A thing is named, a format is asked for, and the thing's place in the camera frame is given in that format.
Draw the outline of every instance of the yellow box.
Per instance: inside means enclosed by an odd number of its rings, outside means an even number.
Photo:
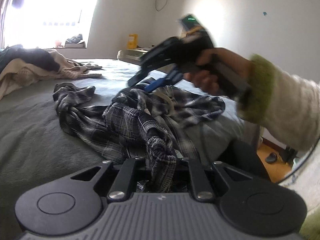
[[[138,35],[137,34],[129,34],[127,49],[136,49],[137,45],[138,45]]]

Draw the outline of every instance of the gray bedsheet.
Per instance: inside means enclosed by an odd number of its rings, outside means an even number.
[[[26,190],[60,178],[102,158],[79,138],[64,133],[54,110],[52,92],[55,84],[72,82],[78,87],[94,85],[88,105],[108,105],[113,96],[126,86],[138,70],[136,65],[115,60],[94,60],[102,65],[103,79],[40,81],[12,92],[0,100],[0,239],[13,239],[20,232],[14,216],[14,204]],[[158,78],[164,73],[153,71]],[[178,87],[202,93],[189,82]],[[251,142],[256,126],[236,117],[235,103],[225,99],[226,110],[215,122],[203,129],[210,139],[212,153],[204,162],[214,160],[233,138]],[[200,130],[187,130],[195,145],[201,148]]]

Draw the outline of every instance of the wooden floor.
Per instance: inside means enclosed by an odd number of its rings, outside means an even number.
[[[278,159],[275,163],[268,164],[264,159],[271,152],[276,153],[278,155]],[[261,147],[258,149],[257,154],[260,160],[263,162],[263,165],[265,166],[272,182],[277,182],[281,180],[287,173],[291,171],[291,167],[287,163],[283,163],[279,156],[279,153],[271,147],[262,144]]]

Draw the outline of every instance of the human hand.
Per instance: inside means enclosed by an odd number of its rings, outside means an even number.
[[[210,63],[212,54],[216,54],[222,63],[232,68],[241,78],[245,80],[248,78],[252,68],[251,61],[225,48],[202,51],[196,64],[201,66]],[[197,73],[185,73],[184,79],[192,82],[195,87],[201,88],[204,92],[211,95],[215,95],[219,90],[218,77],[210,74],[208,70],[201,70]]]

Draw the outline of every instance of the baseboard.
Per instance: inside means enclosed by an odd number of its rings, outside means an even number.
[[[276,145],[275,143],[269,141],[266,138],[263,138],[263,143],[267,146],[269,146],[270,148],[274,149],[277,152],[283,151],[284,149],[281,148],[279,145]]]

